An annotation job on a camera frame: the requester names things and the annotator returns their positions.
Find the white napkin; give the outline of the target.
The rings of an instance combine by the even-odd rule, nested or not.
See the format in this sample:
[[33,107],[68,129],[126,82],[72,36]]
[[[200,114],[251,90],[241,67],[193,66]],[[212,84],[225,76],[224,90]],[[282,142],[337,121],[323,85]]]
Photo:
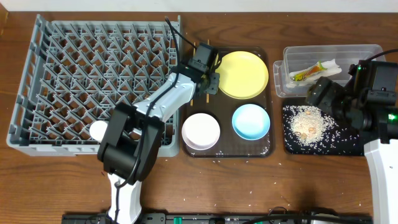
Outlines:
[[296,87],[296,86],[309,85],[309,84],[315,83],[320,77],[329,77],[329,76],[332,76],[332,75],[336,75],[336,74],[338,74],[338,73],[340,73],[342,71],[340,66],[336,64],[335,59],[329,60],[329,61],[325,61],[325,62],[321,62],[321,63],[326,68],[326,70],[324,70],[324,71],[322,71],[322,72],[320,72],[320,73],[318,73],[318,74],[316,74],[314,76],[311,76],[310,78],[307,78],[306,80],[301,81],[301,82],[293,81],[293,76],[296,73],[301,72],[301,71],[306,70],[306,69],[303,69],[303,70],[300,70],[300,71],[297,71],[297,72],[290,72],[289,73],[289,78],[291,79],[291,81],[288,82],[287,87],[293,88],[293,87]]

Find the light blue bowl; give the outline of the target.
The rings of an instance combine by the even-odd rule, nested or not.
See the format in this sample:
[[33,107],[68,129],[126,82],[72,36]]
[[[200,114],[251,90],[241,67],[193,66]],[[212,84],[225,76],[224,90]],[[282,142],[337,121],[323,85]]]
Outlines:
[[263,138],[271,128],[271,119],[267,111],[255,104],[245,104],[237,108],[231,123],[235,133],[248,141]]

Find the white cup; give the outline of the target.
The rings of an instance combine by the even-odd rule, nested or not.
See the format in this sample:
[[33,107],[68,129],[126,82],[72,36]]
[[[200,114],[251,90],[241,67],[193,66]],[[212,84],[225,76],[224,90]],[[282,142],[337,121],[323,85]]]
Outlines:
[[101,142],[104,138],[106,129],[108,127],[107,121],[95,121],[89,128],[91,138],[95,141]]

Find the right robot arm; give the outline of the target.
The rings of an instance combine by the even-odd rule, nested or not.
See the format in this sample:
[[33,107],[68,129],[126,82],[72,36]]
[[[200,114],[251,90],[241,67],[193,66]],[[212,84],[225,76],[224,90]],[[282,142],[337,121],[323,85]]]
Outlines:
[[341,86],[320,77],[306,103],[359,131],[373,194],[373,222],[397,223],[397,64],[361,60]]

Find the white pink bowl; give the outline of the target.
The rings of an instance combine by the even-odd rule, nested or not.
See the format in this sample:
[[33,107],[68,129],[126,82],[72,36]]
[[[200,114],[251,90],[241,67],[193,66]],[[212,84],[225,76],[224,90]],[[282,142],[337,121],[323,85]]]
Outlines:
[[182,126],[183,141],[192,149],[204,151],[213,147],[221,134],[217,120],[206,113],[189,116]]

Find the green orange snack wrapper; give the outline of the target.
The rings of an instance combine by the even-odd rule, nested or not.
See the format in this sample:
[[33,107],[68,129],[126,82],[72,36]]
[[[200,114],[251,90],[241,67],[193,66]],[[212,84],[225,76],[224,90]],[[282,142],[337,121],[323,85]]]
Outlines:
[[315,65],[307,68],[306,70],[296,73],[293,76],[293,81],[295,82],[304,81],[307,78],[310,78],[311,76],[314,76],[324,70],[326,70],[326,68],[322,65],[320,61],[318,61]]

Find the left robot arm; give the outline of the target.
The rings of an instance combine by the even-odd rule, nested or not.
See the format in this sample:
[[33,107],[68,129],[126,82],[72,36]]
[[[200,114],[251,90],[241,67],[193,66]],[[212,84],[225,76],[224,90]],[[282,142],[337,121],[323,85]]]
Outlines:
[[113,109],[97,153],[111,182],[107,223],[137,222],[142,182],[156,162],[165,122],[194,97],[217,93],[220,76],[215,70],[220,63],[218,49],[201,43],[192,58],[170,69],[153,94]]

